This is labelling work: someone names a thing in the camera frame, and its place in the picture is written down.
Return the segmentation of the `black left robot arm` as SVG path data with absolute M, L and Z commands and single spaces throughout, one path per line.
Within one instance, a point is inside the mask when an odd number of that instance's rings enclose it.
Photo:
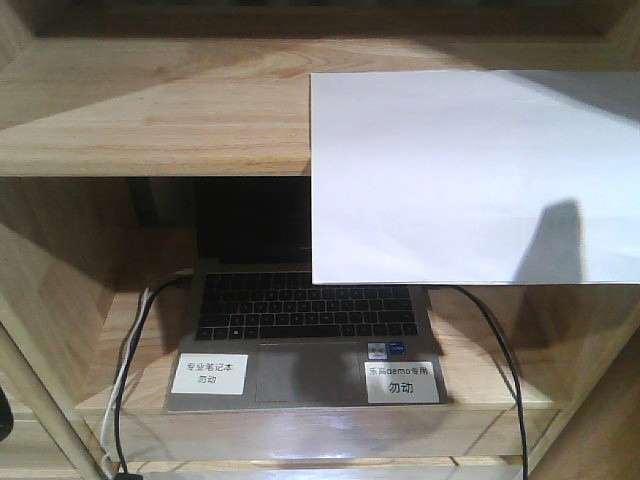
M 3 388 L 0 388 L 0 441 L 6 440 L 13 428 L 14 416 L 11 405 Z

